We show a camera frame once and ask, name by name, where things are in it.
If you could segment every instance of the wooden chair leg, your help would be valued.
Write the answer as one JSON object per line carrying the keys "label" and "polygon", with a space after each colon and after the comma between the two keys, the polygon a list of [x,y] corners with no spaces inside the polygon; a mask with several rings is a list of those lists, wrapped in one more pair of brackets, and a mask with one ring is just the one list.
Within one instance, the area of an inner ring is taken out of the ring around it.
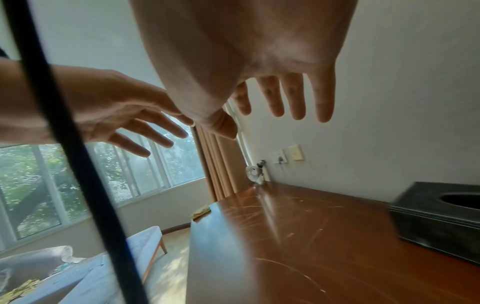
{"label": "wooden chair leg", "polygon": [[163,237],[160,239],[160,247],[163,250],[163,252],[167,254],[167,248],[165,247],[165,242]]}

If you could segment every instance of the wall outlet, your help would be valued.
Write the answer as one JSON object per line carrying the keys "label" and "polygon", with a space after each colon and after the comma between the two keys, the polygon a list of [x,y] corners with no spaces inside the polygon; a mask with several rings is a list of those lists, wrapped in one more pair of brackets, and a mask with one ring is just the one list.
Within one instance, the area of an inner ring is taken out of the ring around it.
{"label": "wall outlet", "polygon": [[285,156],[285,153],[283,150],[276,150],[273,152],[270,152],[270,160],[272,164],[286,164],[289,161],[287,160],[287,157]]}
{"label": "wall outlet", "polygon": [[293,158],[293,160],[305,160],[300,145],[289,146],[288,150],[290,151],[290,156]]}

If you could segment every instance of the cable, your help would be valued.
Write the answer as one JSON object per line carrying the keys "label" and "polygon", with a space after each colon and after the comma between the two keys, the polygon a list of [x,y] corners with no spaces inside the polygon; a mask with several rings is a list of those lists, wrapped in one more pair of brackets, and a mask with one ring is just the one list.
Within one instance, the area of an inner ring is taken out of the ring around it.
{"label": "cable", "polygon": [[110,255],[127,304],[148,304],[122,225],[110,203],[45,59],[27,0],[3,0],[21,63],[37,103],[61,144]]}

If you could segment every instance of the black tissue box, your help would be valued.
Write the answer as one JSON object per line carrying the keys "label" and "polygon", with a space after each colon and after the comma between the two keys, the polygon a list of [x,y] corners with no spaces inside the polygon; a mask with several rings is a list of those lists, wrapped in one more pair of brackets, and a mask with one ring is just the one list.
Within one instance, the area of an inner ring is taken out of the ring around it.
{"label": "black tissue box", "polygon": [[390,215],[401,239],[480,264],[480,186],[416,182]]}

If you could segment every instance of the brown curtain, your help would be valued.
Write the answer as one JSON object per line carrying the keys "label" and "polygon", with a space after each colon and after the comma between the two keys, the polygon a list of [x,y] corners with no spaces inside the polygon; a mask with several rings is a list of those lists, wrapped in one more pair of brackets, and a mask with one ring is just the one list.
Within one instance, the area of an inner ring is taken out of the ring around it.
{"label": "brown curtain", "polygon": [[236,140],[226,139],[192,128],[198,155],[214,202],[251,186],[245,174],[247,164]]}

